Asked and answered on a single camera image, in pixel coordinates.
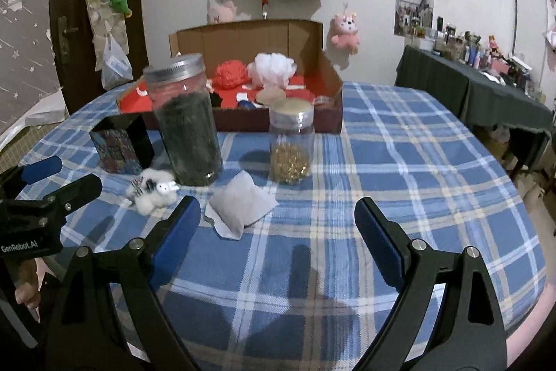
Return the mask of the left human hand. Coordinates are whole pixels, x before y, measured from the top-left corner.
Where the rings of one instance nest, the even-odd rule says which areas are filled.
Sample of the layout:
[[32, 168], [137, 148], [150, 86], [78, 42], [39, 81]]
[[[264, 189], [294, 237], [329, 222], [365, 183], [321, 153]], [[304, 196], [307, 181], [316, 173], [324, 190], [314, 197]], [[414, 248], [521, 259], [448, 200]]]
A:
[[25, 304], [30, 310], [39, 306], [41, 294], [35, 260], [25, 261], [18, 267], [14, 295], [18, 304]]

